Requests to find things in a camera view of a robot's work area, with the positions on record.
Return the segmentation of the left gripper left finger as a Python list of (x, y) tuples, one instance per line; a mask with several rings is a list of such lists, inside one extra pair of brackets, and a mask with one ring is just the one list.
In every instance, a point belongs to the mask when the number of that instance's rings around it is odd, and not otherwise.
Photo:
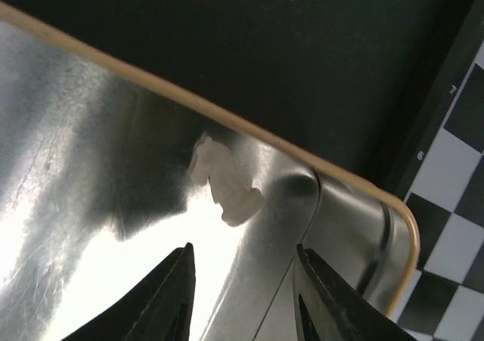
[(65, 339), (188, 340), (194, 291), (194, 248), (186, 243), (119, 301)]

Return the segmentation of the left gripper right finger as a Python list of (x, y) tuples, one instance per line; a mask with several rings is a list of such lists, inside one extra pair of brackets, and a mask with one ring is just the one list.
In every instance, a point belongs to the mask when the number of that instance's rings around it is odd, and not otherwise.
[(293, 264), (293, 301), (298, 340), (414, 339), (301, 243), (296, 246)]

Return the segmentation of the white knight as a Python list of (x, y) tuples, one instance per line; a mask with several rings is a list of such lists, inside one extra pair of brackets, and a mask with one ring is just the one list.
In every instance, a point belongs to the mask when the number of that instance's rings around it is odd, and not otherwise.
[(194, 145), (188, 173), (192, 183), (210, 185), (213, 202), (222, 208), (222, 221), (231, 227), (255, 215), (264, 202), (251, 177), (237, 167), (231, 150), (206, 134)]

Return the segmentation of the black and white chessboard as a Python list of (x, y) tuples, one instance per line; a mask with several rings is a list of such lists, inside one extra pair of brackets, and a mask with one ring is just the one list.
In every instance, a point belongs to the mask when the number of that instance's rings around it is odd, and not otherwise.
[(420, 231), (417, 269), (392, 314), (416, 340), (483, 338), (483, 48), (417, 152), (405, 203)]

